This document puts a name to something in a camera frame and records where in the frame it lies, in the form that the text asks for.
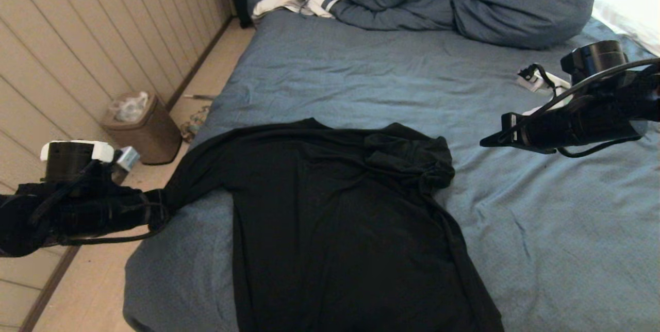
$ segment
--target white paneled wall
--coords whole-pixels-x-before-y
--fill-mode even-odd
[[[0,193],[43,176],[56,139],[111,141],[112,98],[167,102],[229,20],[229,0],[0,0]],[[0,331],[17,330],[61,258],[0,259]]]

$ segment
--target baseboard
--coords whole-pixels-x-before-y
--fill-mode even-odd
[[[179,100],[181,95],[184,93],[184,90],[186,89],[186,87],[188,87],[188,85],[190,85],[191,81],[193,80],[193,78],[195,78],[195,75],[200,70],[202,64],[204,64],[204,60],[206,60],[206,58],[208,57],[208,54],[213,50],[213,47],[215,47],[215,45],[219,41],[220,37],[224,33],[224,31],[227,30],[227,27],[229,26],[229,23],[231,23],[233,19],[234,19],[234,17],[232,16],[224,24],[222,24],[222,27],[220,28],[218,33],[215,35],[215,37],[212,39],[212,41],[208,44],[207,48],[205,48],[202,55],[200,55],[200,58],[197,60],[195,65],[193,65],[193,68],[190,70],[190,72],[188,73],[186,78],[184,78],[184,80],[181,82],[181,85],[179,85],[179,87],[174,92],[174,95],[172,95],[172,97],[168,100],[167,104],[165,104],[165,108],[167,109],[167,111],[172,110],[172,108],[174,107],[174,104],[176,104],[176,102]]]
[[[64,252],[64,255],[62,255],[55,270],[50,278],[48,278],[39,297],[37,297],[35,304],[32,305],[32,309],[30,309],[30,313],[25,318],[23,326],[19,329],[19,332],[31,332],[35,328],[37,322],[39,322],[39,317],[41,317],[45,307],[48,305],[48,301],[50,301],[50,297],[55,293],[59,281],[64,277],[64,274],[69,268],[69,265],[71,265],[71,262],[79,249],[79,246],[71,246]]]

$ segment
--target plastic bag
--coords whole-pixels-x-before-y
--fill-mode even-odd
[[[110,110],[115,113],[115,119],[120,122],[135,122],[144,112],[147,100],[149,100],[149,94],[142,91],[138,97],[115,100],[111,104]]]

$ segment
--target white pillow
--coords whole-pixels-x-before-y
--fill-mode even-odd
[[[660,0],[594,0],[591,16],[660,57]]]

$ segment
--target blue fitted sheet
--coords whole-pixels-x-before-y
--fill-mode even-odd
[[[456,170],[437,201],[511,331],[658,330],[658,125],[648,135],[573,160],[481,148],[500,115],[547,98],[514,84],[531,62],[622,39],[591,20],[545,51],[498,47],[453,31],[364,31],[277,11],[212,106],[195,144],[233,128],[314,117],[333,128],[393,122],[446,137]],[[232,199],[219,190],[144,241],[126,267],[125,317],[143,331],[237,330],[231,278]]]

